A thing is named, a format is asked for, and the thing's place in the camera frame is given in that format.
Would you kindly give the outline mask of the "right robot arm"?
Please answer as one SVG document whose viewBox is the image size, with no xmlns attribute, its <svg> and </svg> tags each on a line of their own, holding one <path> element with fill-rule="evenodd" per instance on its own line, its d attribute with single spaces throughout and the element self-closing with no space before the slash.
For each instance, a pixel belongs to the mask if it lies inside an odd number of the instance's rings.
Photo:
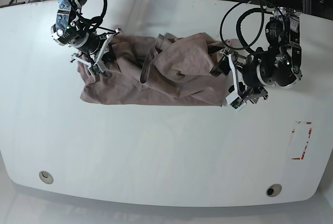
<svg viewBox="0 0 333 224">
<path fill-rule="evenodd" d="M 114 36 L 121 32 L 103 28 L 100 25 L 107 11 L 107 0 L 103 0 L 103 9 L 99 16 L 91 19 L 82 16 L 82 7 L 87 0 L 57 0 L 56 23 L 51 28 L 53 39 L 61 46 L 79 50 L 71 61 L 77 60 L 87 66 L 93 76 L 106 70 L 106 63 L 115 61 L 110 47 Z"/>
</svg>

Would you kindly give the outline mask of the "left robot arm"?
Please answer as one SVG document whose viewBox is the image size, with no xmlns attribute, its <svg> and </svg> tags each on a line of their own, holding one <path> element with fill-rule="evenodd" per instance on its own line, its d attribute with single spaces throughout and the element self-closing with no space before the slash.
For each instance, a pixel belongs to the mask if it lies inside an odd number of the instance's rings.
<svg viewBox="0 0 333 224">
<path fill-rule="evenodd" d="M 228 105 L 236 110 L 247 102 L 257 103 L 267 99 L 267 86 L 290 88 L 302 79 L 300 46 L 300 14 L 302 0 L 258 0 L 259 7 L 249 9 L 237 20 L 236 34 L 241 47 L 232 47 L 223 41 L 222 58 L 211 70 L 215 77 L 232 74 L 233 86 L 226 97 Z M 253 50 L 241 32 L 243 20 L 253 14 L 271 14 L 269 21 L 263 20 L 260 32 L 264 32 L 268 49 Z"/>
</svg>

